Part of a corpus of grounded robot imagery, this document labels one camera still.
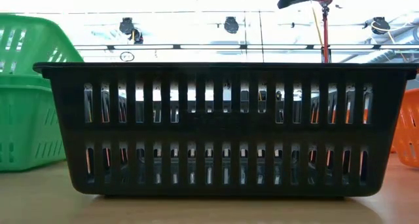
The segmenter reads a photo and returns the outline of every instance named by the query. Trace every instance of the ventilated basket side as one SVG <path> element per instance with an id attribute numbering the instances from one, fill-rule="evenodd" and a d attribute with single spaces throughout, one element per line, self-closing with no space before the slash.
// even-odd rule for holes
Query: ventilated basket side
<path id="1" fill-rule="evenodd" d="M 52 64 L 43 75 L 51 79 L 71 181 L 82 193 L 372 195 L 381 188 L 406 81 L 416 69 L 327 66 Z M 242 110 L 243 85 L 249 111 Z"/>
<path id="2" fill-rule="evenodd" d="M 43 18 L 0 14 L 0 74 L 36 75 L 37 62 L 83 62 L 57 24 Z"/>
<path id="3" fill-rule="evenodd" d="M 419 89 L 405 92 L 393 146 L 403 164 L 419 167 Z"/>
<path id="4" fill-rule="evenodd" d="M 0 172 L 65 158 L 49 81 L 2 76 L 0 101 Z"/>

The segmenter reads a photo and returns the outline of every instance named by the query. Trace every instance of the basket slot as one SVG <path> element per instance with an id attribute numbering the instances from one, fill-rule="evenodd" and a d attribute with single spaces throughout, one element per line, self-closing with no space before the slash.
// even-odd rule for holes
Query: basket slot
<path id="1" fill-rule="evenodd" d="M 409 149 L 410 149 L 410 155 L 412 155 L 413 160 L 416 160 L 416 151 L 414 149 L 412 142 L 409 142 Z"/>
<path id="2" fill-rule="evenodd" d="M 320 89 L 318 83 L 311 83 L 310 97 L 310 123 L 317 124 L 319 123 L 320 107 Z"/>
<path id="3" fill-rule="evenodd" d="M 211 79 L 205 82 L 205 112 L 214 112 L 214 83 Z"/>
<path id="4" fill-rule="evenodd" d="M 94 183 L 95 167 L 94 167 L 94 148 L 91 143 L 86 146 L 86 166 L 87 166 L 87 183 Z"/>
<path id="5" fill-rule="evenodd" d="M 9 45 L 9 38 L 10 38 L 10 36 L 11 36 L 11 34 L 12 34 L 12 29 L 11 29 L 11 27 L 6 27 L 5 29 L 0 29 L 0 33 L 2 34 L 2 35 L 0 35 L 0 48 L 2 49 L 2 51 L 4 51 L 4 50 L 8 50 L 8 46 L 9 46 L 9 48 L 10 48 L 10 45 Z"/>
<path id="6" fill-rule="evenodd" d="M 170 83 L 170 122 L 179 122 L 179 87 L 176 82 Z"/>
<path id="7" fill-rule="evenodd" d="M 205 184 L 212 185 L 214 177 L 214 144 L 205 143 Z"/>
<path id="8" fill-rule="evenodd" d="M 10 33 L 9 36 L 9 41 L 10 44 L 6 45 L 6 49 L 16 52 L 16 49 L 18 48 L 18 43 L 19 43 L 19 39 L 20 39 L 20 34 L 22 33 L 21 29 L 15 29 L 12 30 L 12 32 Z"/>
<path id="9" fill-rule="evenodd" d="M 300 177 L 300 147 L 292 145 L 291 148 L 291 184 L 298 185 Z"/>
<path id="10" fill-rule="evenodd" d="M 352 124 L 354 122 L 354 105 L 355 105 L 355 86 L 354 83 L 346 84 L 346 112 L 345 123 Z"/>
<path id="11" fill-rule="evenodd" d="M 126 83 L 124 81 L 118 82 L 118 122 L 126 123 L 127 121 L 127 96 Z"/>
<path id="12" fill-rule="evenodd" d="M 363 124 L 370 124 L 371 123 L 371 114 L 372 111 L 372 104 L 373 104 L 373 85 L 371 83 L 364 84 L 364 96 L 363 96 L 363 105 L 364 105 L 364 111 L 363 111 Z"/>
<path id="13" fill-rule="evenodd" d="M 266 144 L 259 143 L 257 145 L 257 173 L 256 183 L 257 185 L 264 185 L 266 183 L 265 173 L 265 159 L 266 159 Z"/>
<path id="14" fill-rule="evenodd" d="M 223 112 L 224 113 L 231 113 L 231 99 L 232 99 L 232 92 L 231 92 L 231 79 L 228 77 L 223 78 Z"/>
<path id="15" fill-rule="evenodd" d="M 104 171 L 104 179 L 105 179 L 105 183 L 110 183 L 111 182 L 111 176 L 112 176 L 112 171 L 111 171 L 111 167 L 113 165 L 113 159 L 112 157 L 112 150 L 111 150 L 111 144 L 110 142 L 103 142 L 102 143 L 102 148 L 101 148 L 102 154 L 102 167 L 103 167 L 103 171 Z"/>
<path id="16" fill-rule="evenodd" d="M 247 175 L 248 175 L 248 169 L 249 169 L 249 161 L 248 161 L 248 156 L 249 156 L 249 150 L 248 150 L 248 146 L 246 143 L 241 143 L 240 144 L 240 151 L 239 151 L 239 156 L 240 156 L 240 185 L 247 185 Z"/>
<path id="17" fill-rule="evenodd" d="M 275 144 L 274 146 L 274 185 L 282 184 L 283 174 L 283 145 Z"/>
<path id="18" fill-rule="evenodd" d="M 134 181 L 138 182 L 139 184 L 145 184 L 146 178 L 146 164 L 145 164 L 145 147 L 143 142 L 136 143 L 136 159 L 135 161 L 138 173 L 134 174 Z"/>
<path id="19" fill-rule="evenodd" d="M 141 81 L 136 81 L 135 85 L 135 116 L 136 123 L 144 123 L 144 83 Z"/>
<path id="20" fill-rule="evenodd" d="M 153 184 L 161 185 L 162 180 L 162 144 L 161 142 L 156 142 L 153 145 Z"/>
<path id="21" fill-rule="evenodd" d="M 276 83 L 276 106 L 275 106 L 275 122 L 276 123 L 283 123 L 283 108 L 284 108 L 284 95 L 285 90 L 283 84 Z"/>
<path id="22" fill-rule="evenodd" d="M 308 180 L 307 183 L 309 185 L 315 185 L 318 182 L 317 179 L 317 146 L 316 145 L 310 145 L 309 152 L 308 152 Z"/>
<path id="23" fill-rule="evenodd" d="M 119 143 L 119 164 L 122 184 L 127 184 L 130 180 L 130 167 L 128 165 L 128 144 L 126 142 Z"/>
<path id="24" fill-rule="evenodd" d="M 196 144 L 188 142 L 188 184 L 196 185 Z"/>
<path id="25" fill-rule="evenodd" d="M 188 80 L 188 113 L 196 113 L 196 78 Z"/>
<path id="26" fill-rule="evenodd" d="M 333 184 L 333 174 L 335 169 L 335 148 L 332 145 L 326 147 L 326 185 Z"/>
<path id="27" fill-rule="evenodd" d="M 162 83 L 153 81 L 153 123 L 162 122 Z"/>
<path id="28" fill-rule="evenodd" d="M 342 155 L 342 184 L 349 185 L 349 174 L 351 170 L 351 149 L 345 147 Z"/>
<path id="29" fill-rule="evenodd" d="M 359 184 L 360 185 L 366 185 L 367 184 L 367 176 L 368 176 L 368 151 L 366 149 L 363 149 L 360 154 L 360 164 L 359 164 Z"/>
<path id="30" fill-rule="evenodd" d="M 221 153 L 221 156 L 223 158 L 223 163 L 222 163 L 222 168 L 221 168 L 221 177 L 222 177 L 223 185 L 231 185 L 231 166 L 232 166 L 231 153 L 232 151 L 231 151 L 230 143 L 224 142 L 223 150 Z"/>
<path id="31" fill-rule="evenodd" d="M 240 112 L 249 113 L 249 83 L 240 82 Z"/>
<path id="32" fill-rule="evenodd" d="M 328 106 L 327 106 L 327 123 L 336 123 L 336 106 L 337 106 L 337 85 L 336 83 L 329 84 L 328 90 Z"/>
<path id="33" fill-rule="evenodd" d="M 179 144 L 170 144 L 170 175 L 172 185 L 179 184 Z"/>
<path id="34" fill-rule="evenodd" d="M 293 123 L 301 123 L 301 100 L 302 100 L 301 83 L 293 85 Z"/>
<path id="35" fill-rule="evenodd" d="M 92 85 L 84 84 L 84 121 L 89 123 L 93 121 L 93 95 Z"/>

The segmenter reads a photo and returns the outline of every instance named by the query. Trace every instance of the table surface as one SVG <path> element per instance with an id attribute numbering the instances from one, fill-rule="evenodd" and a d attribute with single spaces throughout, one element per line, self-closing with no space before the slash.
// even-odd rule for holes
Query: table surface
<path id="1" fill-rule="evenodd" d="M 419 170 L 390 155 L 382 190 L 344 200 L 150 200 L 82 195 L 67 164 L 0 174 L 6 223 L 419 223 Z"/>

